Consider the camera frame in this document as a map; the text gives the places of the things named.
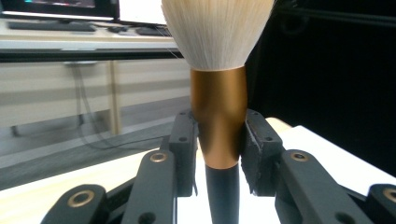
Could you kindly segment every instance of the white bristles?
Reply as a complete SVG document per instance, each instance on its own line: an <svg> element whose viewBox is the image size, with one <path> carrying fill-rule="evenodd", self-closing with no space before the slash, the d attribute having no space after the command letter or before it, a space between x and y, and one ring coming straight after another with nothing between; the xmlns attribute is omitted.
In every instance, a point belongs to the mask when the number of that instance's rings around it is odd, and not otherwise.
<svg viewBox="0 0 396 224"><path fill-rule="evenodd" d="M241 67L274 0L163 0L163 15L187 63L196 70Z"/></svg>

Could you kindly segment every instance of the brush ferrule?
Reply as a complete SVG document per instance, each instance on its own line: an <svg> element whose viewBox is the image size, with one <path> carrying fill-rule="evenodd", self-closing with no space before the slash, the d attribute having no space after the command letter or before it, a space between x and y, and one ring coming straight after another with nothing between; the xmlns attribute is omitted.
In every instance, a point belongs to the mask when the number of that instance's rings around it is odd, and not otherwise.
<svg viewBox="0 0 396 224"><path fill-rule="evenodd" d="M228 169L238 163L247 107L245 66L222 71L191 69L191 110L207 166Z"/></svg>

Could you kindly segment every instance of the wooden cabinet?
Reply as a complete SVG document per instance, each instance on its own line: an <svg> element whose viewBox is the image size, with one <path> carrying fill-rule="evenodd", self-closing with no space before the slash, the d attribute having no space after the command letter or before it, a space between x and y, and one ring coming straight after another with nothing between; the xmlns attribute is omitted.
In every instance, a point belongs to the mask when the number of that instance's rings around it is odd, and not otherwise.
<svg viewBox="0 0 396 224"><path fill-rule="evenodd" d="M190 68L182 59L67 63L1 63L0 127L78 114L76 78L92 112L107 113L113 133L122 106L190 94ZM81 101L81 113L86 113Z"/></svg>

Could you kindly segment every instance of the black curtain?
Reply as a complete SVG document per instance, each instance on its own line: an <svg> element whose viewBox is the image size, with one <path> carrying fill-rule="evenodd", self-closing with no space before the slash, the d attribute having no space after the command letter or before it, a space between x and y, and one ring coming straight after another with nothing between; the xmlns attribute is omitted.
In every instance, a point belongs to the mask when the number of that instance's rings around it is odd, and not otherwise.
<svg viewBox="0 0 396 224"><path fill-rule="evenodd" d="M293 2L367 13L362 22L284 13L279 3L247 60L248 101L396 176L396 25L370 22L373 15L391 21L396 1L377 2Z"/></svg>

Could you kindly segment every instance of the monitor screen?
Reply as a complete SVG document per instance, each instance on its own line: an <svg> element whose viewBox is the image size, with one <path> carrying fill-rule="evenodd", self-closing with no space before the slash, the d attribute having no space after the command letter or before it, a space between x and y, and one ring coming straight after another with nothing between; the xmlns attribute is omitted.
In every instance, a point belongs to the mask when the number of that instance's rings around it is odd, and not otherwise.
<svg viewBox="0 0 396 224"><path fill-rule="evenodd" d="M119 0L121 23L165 25L162 0Z"/></svg>
<svg viewBox="0 0 396 224"><path fill-rule="evenodd" d="M111 0L1 0L9 17L112 21Z"/></svg>

